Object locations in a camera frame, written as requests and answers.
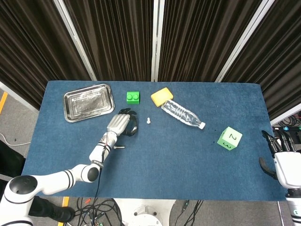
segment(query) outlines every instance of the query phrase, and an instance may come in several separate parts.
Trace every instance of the green dice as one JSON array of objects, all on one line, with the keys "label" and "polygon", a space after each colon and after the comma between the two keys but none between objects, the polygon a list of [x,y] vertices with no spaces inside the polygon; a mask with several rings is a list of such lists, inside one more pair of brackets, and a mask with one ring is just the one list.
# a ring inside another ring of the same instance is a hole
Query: green dice
[{"label": "green dice", "polygon": [[232,150],[238,146],[238,143],[242,137],[242,134],[232,129],[231,127],[227,127],[221,134],[217,143],[228,149]]}]

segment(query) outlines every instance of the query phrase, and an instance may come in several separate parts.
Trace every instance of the green lego brick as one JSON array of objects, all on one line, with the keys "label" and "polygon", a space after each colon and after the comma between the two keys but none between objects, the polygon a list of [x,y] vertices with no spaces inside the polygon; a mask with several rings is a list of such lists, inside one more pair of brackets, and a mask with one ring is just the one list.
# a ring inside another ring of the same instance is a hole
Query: green lego brick
[{"label": "green lego brick", "polygon": [[127,92],[127,104],[128,105],[138,105],[139,103],[140,103],[140,92],[139,91]]}]

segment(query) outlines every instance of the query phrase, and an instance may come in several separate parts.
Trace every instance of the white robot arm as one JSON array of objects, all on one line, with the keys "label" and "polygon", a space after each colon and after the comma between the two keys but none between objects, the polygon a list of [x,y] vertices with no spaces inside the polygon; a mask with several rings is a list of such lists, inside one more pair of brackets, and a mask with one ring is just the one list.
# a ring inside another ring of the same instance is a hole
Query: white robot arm
[{"label": "white robot arm", "polygon": [[277,139],[262,131],[271,151],[276,171],[271,171],[263,158],[259,158],[262,170],[278,180],[287,189],[285,196],[295,226],[301,226],[301,153],[296,151],[292,138],[278,131],[281,146]]},{"label": "white robot arm", "polygon": [[0,202],[0,226],[32,226],[28,213],[38,192],[49,195],[71,188],[77,181],[94,182],[101,173],[103,162],[114,147],[117,137],[124,132],[133,135],[137,131],[137,127],[131,132],[125,131],[130,118],[135,114],[129,110],[123,109],[112,118],[107,132],[89,156],[90,165],[80,164],[73,169],[45,176],[18,176],[11,179]]}]

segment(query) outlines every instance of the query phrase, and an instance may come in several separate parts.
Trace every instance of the white bottle cap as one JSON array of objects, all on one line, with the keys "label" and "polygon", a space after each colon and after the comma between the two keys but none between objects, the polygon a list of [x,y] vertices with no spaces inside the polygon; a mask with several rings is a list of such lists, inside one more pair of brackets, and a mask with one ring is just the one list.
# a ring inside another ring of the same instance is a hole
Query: white bottle cap
[{"label": "white bottle cap", "polygon": [[201,124],[198,126],[200,129],[203,129],[205,127],[206,123],[201,122]]}]

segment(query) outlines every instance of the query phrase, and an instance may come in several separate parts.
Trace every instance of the yellow tape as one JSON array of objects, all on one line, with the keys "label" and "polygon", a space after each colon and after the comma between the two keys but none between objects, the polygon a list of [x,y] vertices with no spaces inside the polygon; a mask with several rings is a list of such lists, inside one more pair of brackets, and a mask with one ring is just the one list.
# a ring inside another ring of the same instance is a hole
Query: yellow tape
[{"label": "yellow tape", "polygon": [[7,97],[8,97],[8,93],[4,92],[3,95],[2,95],[2,98],[0,100],[0,114],[2,112],[2,108],[4,106],[4,103],[5,103]]},{"label": "yellow tape", "polygon": [[[68,206],[68,202],[69,202],[69,196],[65,196],[63,198],[62,207]],[[64,223],[62,223],[62,222],[58,222],[58,224],[57,224],[57,226],[63,226],[63,225],[64,225]]]}]

